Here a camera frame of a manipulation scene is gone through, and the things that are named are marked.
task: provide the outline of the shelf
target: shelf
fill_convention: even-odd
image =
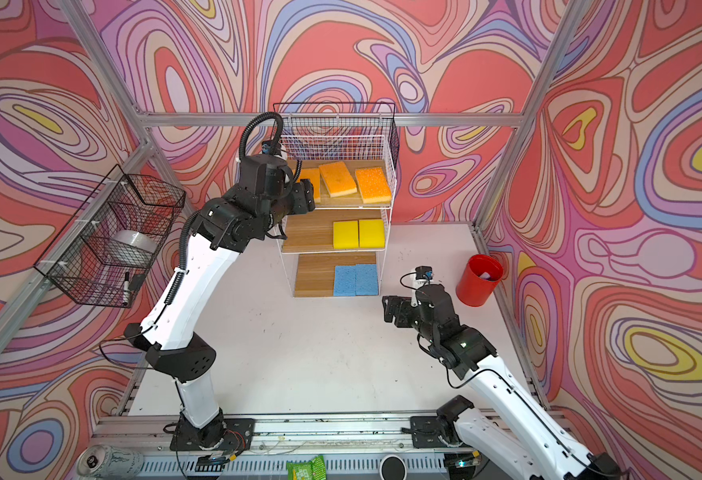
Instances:
[[[315,210],[306,215],[293,215],[287,218],[284,233],[287,240],[282,244],[283,254],[310,254],[343,252],[374,252],[385,248],[362,248],[336,250],[333,247],[333,222],[344,220],[380,219],[380,210]]]
[[[354,174],[354,171],[359,169],[359,168],[372,168],[372,167],[381,167],[383,168],[383,171],[385,172],[385,162],[383,160],[345,160],[346,161],[346,167],[349,168],[349,172],[351,172],[351,177],[354,178],[354,181],[356,181],[356,175]],[[303,166],[301,168],[318,168],[320,165],[328,164],[330,163],[331,160],[323,160],[323,161],[317,161],[317,160],[304,160],[303,161]],[[295,162],[293,160],[288,160],[287,161],[288,165],[290,168],[295,171]],[[352,208],[376,208],[376,209],[381,209],[381,208],[391,208],[391,202],[384,202],[382,204],[365,204],[362,202],[362,196],[359,194],[358,189],[355,194],[353,195],[346,195],[344,197],[335,197],[335,198],[330,198],[329,197],[329,192],[327,191],[327,187],[324,186],[324,182],[320,182],[321,185],[319,186],[319,198],[321,199],[321,202],[317,203],[317,210],[325,210],[325,209],[352,209]],[[389,188],[391,190],[391,194],[394,194],[394,188],[389,185]]]
[[[333,296],[337,265],[375,264],[375,253],[301,254],[295,279],[296,297]]]

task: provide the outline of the red trash can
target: red trash can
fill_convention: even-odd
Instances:
[[[489,279],[480,278],[481,274],[489,274]],[[482,306],[502,276],[503,266],[496,259],[487,255],[473,255],[463,270],[455,293],[468,306]]]

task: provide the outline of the black mounting plate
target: black mounting plate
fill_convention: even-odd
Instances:
[[[230,453],[241,449],[241,440],[231,432],[236,432],[244,438],[244,450],[249,450],[253,441],[253,429],[255,427],[254,418],[224,418],[226,422],[226,432],[220,446],[215,448],[216,452]],[[181,419],[176,427],[177,434],[173,435],[170,442],[170,450],[173,452],[198,452],[201,450],[196,435],[196,428],[181,415]]]
[[[436,422],[436,416],[409,417],[409,427],[413,430],[413,447],[448,448],[439,440],[439,424]]]

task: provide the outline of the psychedelic wall pattern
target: psychedelic wall pattern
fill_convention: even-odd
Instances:
[[[138,0],[88,7],[138,107],[152,112],[256,112],[283,101],[519,112],[564,9],[545,0]],[[240,129],[155,130],[195,205],[225,191]],[[488,162],[509,135],[489,138],[498,132],[402,129],[406,181],[399,182],[394,221],[473,220],[495,167]]]
[[[0,2],[0,310],[102,175],[136,147],[55,5]],[[64,478],[131,375],[97,344],[152,308],[175,250],[177,241],[165,245],[129,311],[77,306],[51,290],[20,329],[0,356],[0,478]],[[116,360],[138,359],[125,346],[106,348]]]
[[[592,5],[482,230],[580,438],[701,479],[702,2]]]

